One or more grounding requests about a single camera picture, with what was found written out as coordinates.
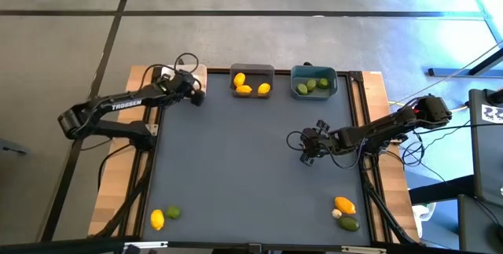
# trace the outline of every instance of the cable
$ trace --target cable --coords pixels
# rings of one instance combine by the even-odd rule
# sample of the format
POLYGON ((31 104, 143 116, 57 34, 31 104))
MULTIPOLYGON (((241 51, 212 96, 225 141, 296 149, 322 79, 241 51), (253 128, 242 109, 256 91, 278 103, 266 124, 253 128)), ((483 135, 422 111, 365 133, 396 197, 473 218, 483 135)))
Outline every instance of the cable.
POLYGON ((178 64, 178 62, 182 59, 183 56, 186 56, 186 55, 189 55, 191 57, 194 57, 196 59, 196 67, 190 71, 190 73, 192 72, 195 72, 196 69, 199 67, 199 58, 196 57, 196 55, 194 53, 182 53, 180 54, 175 60, 174 60, 174 70, 176 70, 176 65, 178 64))
MULTIPOLYGON (((467 125, 468 123, 470 122, 470 120, 468 120, 467 122, 465 122, 463 125, 467 125)), ((447 135, 451 135, 452 133, 460 130, 462 127, 458 127, 456 129, 454 129, 453 131, 449 132, 449 133, 445 133, 442 137, 440 138, 437 138, 435 140, 433 140, 430 144, 426 145, 426 148, 424 148, 424 150, 426 150, 429 146, 433 145, 433 143, 437 142, 438 140, 442 140, 444 137, 446 137, 447 135)))
POLYGON ((424 153, 426 152, 426 149, 424 148, 423 139, 421 138, 421 136, 419 136, 419 135, 416 133, 416 131, 413 131, 413 133, 414 133, 414 135, 416 135, 416 137, 417 137, 417 141, 412 142, 411 144, 409 144, 409 145, 407 146, 407 148, 405 148, 405 150, 403 151, 403 154, 402 154, 403 164, 404 164, 404 165, 406 165, 406 166, 408 166, 408 167, 416 167, 416 166, 418 166, 418 165, 421 163, 421 161, 423 160, 424 153), (418 147, 417 149, 415 149, 414 151, 410 152, 410 151, 409 151, 410 147, 411 147, 412 145, 417 144, 417 143, 419 143, 419 144, 420 144, 420 145, 419 145, 419 147, 418 147), (420 157, 419 157, 419 159, 418 159, 418 158, 414 155, 414 153, 419 152, 419 150, 420 150, 420 152, 421 152, 421 155, 420 155, 420 157), (408 156, 412 156, 412 157, 413 157, 414 159, 416 159, 416 160, 415 160, 414 162, 407 162, 407 161, 406 161, 406 158, 407 158, 408 156))
POLYGON ((333 157, 332 153, 330 152, 329 148, 327 147, 327 145, 323 144, 323 143, 320 143, 320 145, 323 145, 325 147, 325 149, 327 151, 329 151, 329 155, 330 155, 330 158, 332 159, 332 162, 334 164, 336 164, 337 167, 340 167, 342 169, 352 169, 353 167, 356 167, 356 165, 358 164, 359 160, 360 160, 360 156, 362 155, 362 144, 360 144, 360 147, 358 149, 358 155, 356 156, 356 160, 354 160, 354 162, 348 166, 343 166, 339 163, 337 163, 336 161, 336 158, 333 157))
POLYGON ((100 186, 101 186, 101 174, 103 173, 103 168, 105 167, 105 163, 107 162, 107 160, 129 146, 131 146, 131 144, 124 145, 124 146, 118 148, 117 150, 111 152, 103 159, 103 161, 100 164, 100 169, 98 170, 98 174, 97 174, 97 191, 98 192, 100 191, 100 186))
POLYGON ((463 109, 467 109, 467 108, 468 108, 468 106, 467 106, 467 105, 463 105, 463 106, 461 106, 461 107, 459 107, 459 108, 457 108, 457 109, 450 109, 450 112, 460 112, 460 111, 462 111, 463 109))
POLYGON ((293 148, 291 145, 290 145, 290 142, 288 141, 288 139, 290 138, 290 136, 292 136, 293 134, 301 134, 302 136, 304 136, 305 138, 308 138, 307 135, 305 135, 304 133, 300 132, 300 131, 292 131, 290 133, 288 133, 288 135, 286 135, 286 145, 288 147, 290 147, 290 149, 292 150, 295 150, 295 151, 303 151, 304 149, 299 149, 299 148, 293 148))
POLYGON ((176 72, 176 69, 172 68, 171 66, 165 65, 165 64, 152 64, 147 67, 146 70, 143 71, 143 76, 141 77, 141 83, 140 86, 138 87, 137 90, 140 90, 143 87, 143 83, 145 82, 145 77, 147 76, 147 72, 150 70, 150 68, 155 68, 155 67, 162 67, 162 68, 168 68, 176 72))
POLYGON ((430 131, 417 132, 417 134, 428 134, 431 132, 442 131, 445 129, 457 129, 457 128, 464 128, 464 127, 483 127, 483 126, 493 126, 493 125, 503 125, 503 123, 481 123, 481 124, 460 125, 460 126, 453 126, 453 127, 440 127, 440 128, 436 128, 436 129, 430 130, 430 131))
POLYGON ((424 91, 426 91, 426 90, 430 89, 431 87, 433 87, 433 86, 435 86, 435 85, 437 85, 437 84, 439 84, 439 83, 441 83, 441 82, 443 82, 443 81, 446 81, 446 80, 450 79, 450 78, 451 78, 451 77, 453 77, 453 76, 456 76, 457 74, 459 74, 460 72, 462 72, 465 68, 467 68, 468 66, 470 66, 470 65, 474 64, 474 63, 475 63, 478 59, 480 59, 481 57, 483 57, 483 56, 485 56, 486 54, 488 54, 490 51, 492 51, 492 50, 494 50, 494 49, 499 49, 499 46, 500 46, 502 43, 503 43, 503 41, 501 41, 501 42, 497 43, 497 44, 496 44, 496 46, 493 46, 492 48, 488 49, 488 51, 486 51, 485 53, 482 53, 482 54, 481 54, 480 56, 478 56, 476 59, 474 59, 473 61, 471 61, 471 62, 470 62, 470 63, 468 63, 467 65, 463 66, 463 67, 462 67, 462 68, 460 68, 459 70, 456 70, 454 73, 452 73, 452 74, 450 74, 450 75, 448 75, 448 76, 446 76, 446 77, 444 77, 444 78, 440 79, 439 81, 437 81, 437 82, 433 83, 432 85, 429 85, 429 86, 425 87, 425 88, 424 88, 424 89, 422 89, 422 90, 417 91, 417 92, 416 92, 416 93, 414 93, 414 94, 411 94, 411 95, 409 95, 409 96, 407 96, 407 97, 405 97, 405 98, 403 98, 403 99, 401 99, 401 100, 396 101, 395 103, 399 103, 399 102, 401 102, 401 101, 408 100, 408 99, 410 99, 411 97, 413 97, 413 96, 415 96, 415 95, 417 95, 417 94, 419 94, 419 93, 422 93, 422 92, 424 92, 424 91))
POLYGON ((388 150, 386 150, 386 153, 388 153, 388 154, 390 154, 390 155, 394 156, 397 160, 401 161, 401 162, 402 162, 402 165, 403 165, 403 170, 405 170, 405 169, 406 169, 406 165, 405 165, 405 163, 403 162, 402 158, 401 158, 401 157, 400 157, 397 153, 392 152, 392 151, 388 151, 388 150))
POLYGON ((105 141, 103 141, 103 142, 101 142, 101 143, 99 143, 99 144, 92 145, 91 147, 87 147, 87 148, 82 148, 82 149, 80 149, 80 150, 81 150, 81 151, 89 151, 90 149, 97 148, 97 147, 99 147, 99 146, 101 146, 101 145, 104 145, 104 144, 106 144, 106 143, 110 142, 111 140, 112 140, 112 138, 108 138, 108 140, 105 140, 105 141))
POLYGON ((376 168, 379 165, 379 157, 376 157, 376 163, 373 164, 371 167, 365 167, 365 159, 363 160, 363 171, 371 171, 374 168, 376 168))

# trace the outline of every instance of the table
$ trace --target table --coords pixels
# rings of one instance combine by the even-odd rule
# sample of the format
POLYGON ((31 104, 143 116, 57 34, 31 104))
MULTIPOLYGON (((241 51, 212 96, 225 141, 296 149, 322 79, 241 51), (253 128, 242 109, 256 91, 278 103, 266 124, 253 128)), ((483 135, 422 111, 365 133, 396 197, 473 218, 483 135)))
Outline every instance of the table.
MULTIPOLYGON (((142 66, 134 66, 132 68, 127 90, 133 90, 138 87, 140 82, 139 79, 144 69, 145 67, 142 66)), ((387 104, 382 75, 379 72, 353 72, 352 74, 362 80, 365 86, 364 90, 358 90, 357 82, 354 81, 351 84, 353 89, 352 94, 355 99, 355 104, 357 104, 355 106, 355 111, 358 124, 362 125, 365 121, 366 107, 360 105, 361 100, 367 101, 369 108, 368 117, 371 120, 389 114, 390 111, 387 104)), ((119 114, 119 121, 130 122, 132 120, 141 119, 142 114, 142 108, 123 110, 119 114)), ((150 118, 150 120, 152 120, 152 118, 155 117, 154 115, 155 113, 151 112, 145 116, 145 119, 150 118)), ((123 143, 119 141, 115 141, 111 150, 120 147, 122 144, 123 143)), ((391 147, 390 149, 395 149, 395 152, 398 151, 397 147, 391 147)), ((144 160, 145 159, 139 160, 139 166, 135 167, 133 165, 133 150, 128 150, 110 159, 105 168, 102 185, 97 197, 94 215, 90 224, 90 234, 98 232, 122 204, 128 190, 128 185, 134 182, 138 177, 138 172, 141 171, 141 162, 144 160)), ((383 155, 380 157, 379 175, 382 180, 387 206, 401 226, 406 229, 408 234, 417 240, 417 231, 413 220, 411 203, 408 198, 402 164, 392 156, 383 155)), ((127 225, 123 226, 123 231, 126 234, 131 234, 134 231, 134 221, 138 219, 135 210, 136 205, 131 209, 132 212, 130 212, 130 219, 128 219, 127 225)), ((373 222, 374 227, 371 232, 374 233, 377 241, 384 241, 386 231, 382 228, 382 222, 375 206, 373 206, 373 222)))

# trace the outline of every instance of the gray floor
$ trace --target gray floor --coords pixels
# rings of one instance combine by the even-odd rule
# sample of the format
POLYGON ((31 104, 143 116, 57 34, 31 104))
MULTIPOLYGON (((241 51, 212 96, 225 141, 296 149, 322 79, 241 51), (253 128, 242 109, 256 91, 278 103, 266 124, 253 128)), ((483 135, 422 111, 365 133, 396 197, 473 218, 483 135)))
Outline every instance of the gray floor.
MULTIPOLYGON (((0 9, 116 9, 118 2, 0 0, 0 9)), ((127 9, 477 11, 478 7, 475 0, 129 0, 127 9)), ((25 157, 0 152, 0 244, 36 239, 70 143, 56 118, 87 96, 111 22, 111 17, 0 17, 0 138, 31 149, 25 157)), ((388 97, 398 100, 437 80, 424 75, 426 68, 458 68, 494 44, 483 20, 124 17, 100 94, 122 91, 133 64, 171 63, 179 53, 191 51, 210 67, 253 62, 291 68, 311 61, 337 70, 382 71, 388 97)), ((467 100, 469 89, 501 85, 500 79, 451 79, 429 92, 454 108, 467 100)), ((453 123, 467 119, 467 112, 459 112, 453 123)), ((430 134, 425 141, 435 137, 430 134)), ((432 146, 425 163, 446 179, 470 174, 469 146, 469 131, 458 131, 432 146)), ((102 147, 81 156, 56 239, 85 237, 96 197, 97 166, 106 151, 102 147)), ((418 167, 411 172, 435 177, 418 167)))

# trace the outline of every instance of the lemon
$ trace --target lemon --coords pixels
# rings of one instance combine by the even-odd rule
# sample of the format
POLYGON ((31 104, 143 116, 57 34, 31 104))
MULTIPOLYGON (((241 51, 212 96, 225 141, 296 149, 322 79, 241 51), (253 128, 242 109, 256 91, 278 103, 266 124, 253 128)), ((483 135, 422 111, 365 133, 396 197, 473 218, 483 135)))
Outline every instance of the lemon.
POLYGON ((160 230, 164 226, 164 215, 161 210, 154 210, 150 215, 150 225, 154 230, 160 230))
POLYGON ((252 92, 252 88, 248 85, 241 85, 236 88, 236 92, 249 94, 250 92, 252 92))
POLYGON ((262 83, 262 85, 259 86, 259 94, 267 94, 270 91, 270 85, 267 83, 262 83))
POLYGON ((234 86, 239 87, 243 86, 245 80, 245 76, 243 73, 237 73, 236 76, 234 76, 234 86))
POLYGON ((354 204, 351 203, 351 201, 349 201, 347 198, 336 197, 334 201, 336 203, 336 208, 341 212, 349 215, 356 214, 356 208, 354 207, 354 204))

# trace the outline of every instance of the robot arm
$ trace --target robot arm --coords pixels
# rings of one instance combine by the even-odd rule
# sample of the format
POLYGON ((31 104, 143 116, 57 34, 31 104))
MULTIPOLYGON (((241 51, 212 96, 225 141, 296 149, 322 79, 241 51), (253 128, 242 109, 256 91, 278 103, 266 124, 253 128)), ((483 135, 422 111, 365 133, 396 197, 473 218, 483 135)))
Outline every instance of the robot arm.
MULTIPOLYGON (((413 102, 406 104, 389 116, 374 120, 361 127, 344 127, 329 132, 327 123, 319 120, 316 124, 317 128, 305 128, 300 133, 303 147, 300 161, 307 166, 311 166, 315 157, 323 157, 329 154, 331 156, 343 155, 356 149, 358 149, 359 156, 361 156, 361 153, 379 155, 387 148, 391 140, 406 139, 405 133, 418 127, 435 129, 445 126, 451 119, 452 113, 443 100, 428 95, 413 100, 413 102)), ((362 167, 363 188, 379 208, 380 214, 387 221, 400 243, 415 244, 416 242, 400 227, 378 192, 376 192, 362 162, 360 157, 353 166, 360 164, 360 167, 362 167)))
POLYGON ((146 107, 161 107, 173 105, 183 98, 190 98, 194 105, 201 105, 204 92, 194 88, 198 83, 189 72, 178 70, 173 78, 163 75, 156 82, 142 87, 135 92, 93 98, 88 102, 74 105, 63 112, 58 118, 64 135, 69 139, 85 138, 89 135, 104 135, 110 138, 129 138, 132 145, 140 150, 153 147, 155 138, 142 121, 118 123, 101 120, 108 112, 133 108, 144 105, 146 107))

